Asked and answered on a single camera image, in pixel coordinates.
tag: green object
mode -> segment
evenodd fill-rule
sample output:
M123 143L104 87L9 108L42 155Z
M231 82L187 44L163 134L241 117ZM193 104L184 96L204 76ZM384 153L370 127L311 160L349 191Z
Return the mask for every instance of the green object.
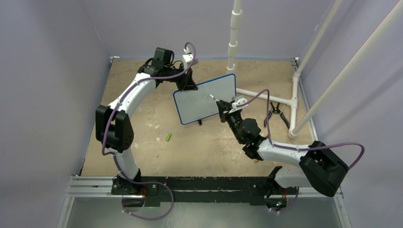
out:
M167 142L171 139L172 133L169 133L168 136L166 137Z

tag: floor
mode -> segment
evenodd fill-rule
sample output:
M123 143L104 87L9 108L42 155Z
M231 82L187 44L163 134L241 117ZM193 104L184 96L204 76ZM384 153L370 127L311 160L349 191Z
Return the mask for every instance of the floor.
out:
M108 105L132 82L144 61L113 62L101 104ZM292 75L289 61L239 61L236 62L237 87L259 92L269 88L270 95L290 98ZM226 61L200 61L192 67L196 83L226 74ZM133 156L143 176L267 176L275 161L255 162L242 151L227 123L218 116L203 120L203 125L181 125L173 101L174 83L158 86L135 111L131 118L134 129ZM290 108L280 105L286 118ZM242 111L243 118L254 118L262 132L266 101L256 99ZM297 123L304 116L302 97L298 94ZM311 144L312 137L306 125L298 138L288 138L288 131L279 115L270 119L273 140L282 143ZM169 142L166 136L172 133ZM82 176L115 176L117 169L110 156L101 155L101 143L92 133Z

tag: gray wall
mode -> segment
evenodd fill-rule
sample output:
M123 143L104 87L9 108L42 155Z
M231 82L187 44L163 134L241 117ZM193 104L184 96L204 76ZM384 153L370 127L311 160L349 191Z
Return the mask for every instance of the gray wall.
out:
M334 0L242 2L238 58L298 57ZM156 46L226 58L233 0L83 0L110 55L147 59Z
M1 0L0 40L0 227L53 228L108 55L77 0Z
M338 31L302 72L312 105L397 0L356 0ZM327 144L357 141L366 151L342 184L353 227L401 227L403 223L403 17L314 116ZM359 149L335 149L350 164Z

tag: black pliers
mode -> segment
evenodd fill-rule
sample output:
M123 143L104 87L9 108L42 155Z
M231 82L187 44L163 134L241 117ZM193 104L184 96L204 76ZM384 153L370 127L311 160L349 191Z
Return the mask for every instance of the black pliers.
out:
M269 116L268 116L268 118L270 119L270 117L271 117L271 115L272 115L273 113L275 113L275 114L280 114L281 119L284 121L284 123L286 124L287 128L289 129L289 121L288 121L287 118L284 116L284 113L278 108L278 107L280 107L280 103L277 103L277 107L274 107L274 105L273 105L272 102L270 102L270 105L271 105L271 108L272 108L272 109L269 111ZM263 122L264 127L266 127L267 121L268 121L268 120L267 120L267 117L266 117L265 120L264 120L264 122Z

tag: plier handle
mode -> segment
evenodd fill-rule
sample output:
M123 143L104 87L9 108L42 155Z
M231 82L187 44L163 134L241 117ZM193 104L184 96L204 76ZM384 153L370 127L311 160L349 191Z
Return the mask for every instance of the plier handle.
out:
M284 121L284 123L286 124L287 128L289 129L289 121L287 120L287 118L284 116L284 113L279 109L280 107L280 103L277 103L277 106L274 107L273 103L270 101L270 105L271 105L271 110L269 111L269 116L268 118L270 119L271 115L274 114L280 114L281 119ZM267 122L269 120L267 119L267 117L265 118L263 125L264 127L267 126Z

